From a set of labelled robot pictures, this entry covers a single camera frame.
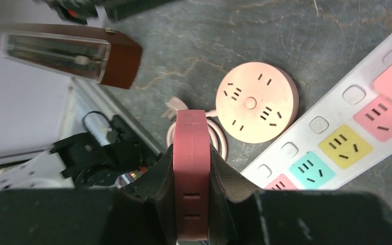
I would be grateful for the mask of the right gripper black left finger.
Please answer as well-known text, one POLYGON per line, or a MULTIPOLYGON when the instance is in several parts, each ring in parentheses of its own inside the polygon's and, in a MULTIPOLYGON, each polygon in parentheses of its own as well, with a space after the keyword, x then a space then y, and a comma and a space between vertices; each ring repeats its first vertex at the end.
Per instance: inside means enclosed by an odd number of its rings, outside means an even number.
POLYGON ((173 148, 122 189, 0 191, 0 244, 175 244, 173 148))

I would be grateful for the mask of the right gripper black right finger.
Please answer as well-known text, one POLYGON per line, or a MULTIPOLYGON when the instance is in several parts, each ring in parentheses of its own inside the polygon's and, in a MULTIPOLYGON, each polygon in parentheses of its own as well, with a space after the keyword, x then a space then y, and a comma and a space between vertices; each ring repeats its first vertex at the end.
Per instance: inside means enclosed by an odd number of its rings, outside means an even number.
POLYGON ((374 194, 265 190, 210 158, 210 244, 392 244, 392 210, 374 194))

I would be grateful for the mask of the coral plug adapter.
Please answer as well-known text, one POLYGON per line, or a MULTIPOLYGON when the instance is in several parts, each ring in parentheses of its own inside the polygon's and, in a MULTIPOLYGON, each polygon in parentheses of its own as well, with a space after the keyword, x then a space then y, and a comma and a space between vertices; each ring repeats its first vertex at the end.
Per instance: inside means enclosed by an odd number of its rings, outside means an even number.
POLYGON ((208 238, 210 136, 203 110, 180 110, 173 143, 178 240, 208 238))

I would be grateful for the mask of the round pink socket hub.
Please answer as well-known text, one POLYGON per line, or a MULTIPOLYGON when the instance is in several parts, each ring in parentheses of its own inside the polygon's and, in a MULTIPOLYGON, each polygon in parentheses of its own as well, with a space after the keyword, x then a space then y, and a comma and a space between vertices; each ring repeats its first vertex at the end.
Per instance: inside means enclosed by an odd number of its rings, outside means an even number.
POLYGON ((294 122, 299 92, 282 69, 247 62, 230 70, 217 89, 215 109, 221 126, 246 143, 263 143, 294 122))

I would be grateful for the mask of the white multicolour power strip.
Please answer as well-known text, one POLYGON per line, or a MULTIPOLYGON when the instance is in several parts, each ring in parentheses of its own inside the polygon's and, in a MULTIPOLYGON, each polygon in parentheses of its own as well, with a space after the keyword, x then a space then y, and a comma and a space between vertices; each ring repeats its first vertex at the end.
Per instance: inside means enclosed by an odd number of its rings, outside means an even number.
POLYGON ((336 189, 392 154, 392 101, 373 83, 392 33, 243 171, 265 189, 336 189))

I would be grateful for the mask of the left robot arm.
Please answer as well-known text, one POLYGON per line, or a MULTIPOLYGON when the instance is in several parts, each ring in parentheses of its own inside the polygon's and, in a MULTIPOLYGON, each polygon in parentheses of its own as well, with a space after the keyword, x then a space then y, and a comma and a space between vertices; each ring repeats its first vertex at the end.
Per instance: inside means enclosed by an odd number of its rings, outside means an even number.
POLYGON ((90 133, 79 133, 0 174, 0 191, 109 187, 123 174, 151 167, 161 155, 134 135, 102 146, 90 133))

